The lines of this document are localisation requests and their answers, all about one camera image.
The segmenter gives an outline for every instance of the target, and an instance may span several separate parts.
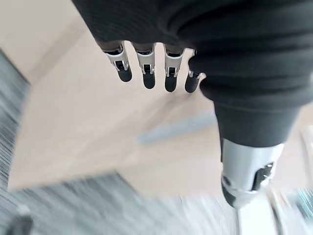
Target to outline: floor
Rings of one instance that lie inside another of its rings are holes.
[[[28,208],[34,235],[233,235],[222,198],[144,199],[118,175],[8,193],[0,188],[0,234]]]

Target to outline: metal joint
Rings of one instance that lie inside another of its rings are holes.
[[[189,70],[188,75],[189,75],[189,77],[192,77],[194,75],[194,72]]]
[[[177,77],[179,69],[180,69],[181,61],[182,61],[182,56],[183,56],[183,53],[180,56],[174,57],[174,56],[169,56],[165,52],[165,73],[167,77],[170,76],[170,68],[175,69],[174,77]]]
[[[121,62],[123,65],[123,69],[126,71],[129,67],[128,57],[124,47],[124,43],[122,43],[120,46],[120,48],[116,49],[117,52],[120,52],[118,54],[113,54],[112,52],[104,52],[106,53],[111,64],[116,68],[117,71],[120,71],[121,68],[117,62]]]

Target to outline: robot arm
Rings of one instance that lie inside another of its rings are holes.
[[[166,45],[169,92],[183,49],[194,49],[186,90],[206,74],[200,89],[215,106],[227,202],[240,208],[267,185],[301,106],[313,99],[312,0],[73,2],[123,81],[131,79],[123,40],[133,43],[148,89],[154,43]]]

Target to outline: gray carpet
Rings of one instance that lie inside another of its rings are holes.
[[[8,193],[14,139],[29,87],[0,53],[0,235],[26,208],[34,220],[33,235],[234,234],[234,213],[224,199],[144,199],[118,174]]]

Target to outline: black fingertip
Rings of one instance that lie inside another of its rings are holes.
[[[169,77],[165,77],[165,89],[168,92],[173,92],[176,88],[177,78],[173,75],[170,75]]]
[[[147,74],[144,74],[143,75],[143,84],[145,85],[145,87],[147,89],[152,89],[153,87],[155,87],[155,84],[156,84],[156,77],[155,77],[155,74],[150,74],[150,73],[147,73]]]
[[[199,83],[199,79],[197,75],[193,75],[192,77],[190,77],[189,75],[187,75],[187,79],[185,82],[185,90],[188,93],[192,93],[197,89]]]
[[[129,82],[133,76],[131,67],[128,67],[128,70],[118,71],[118,76],[123,82]]]

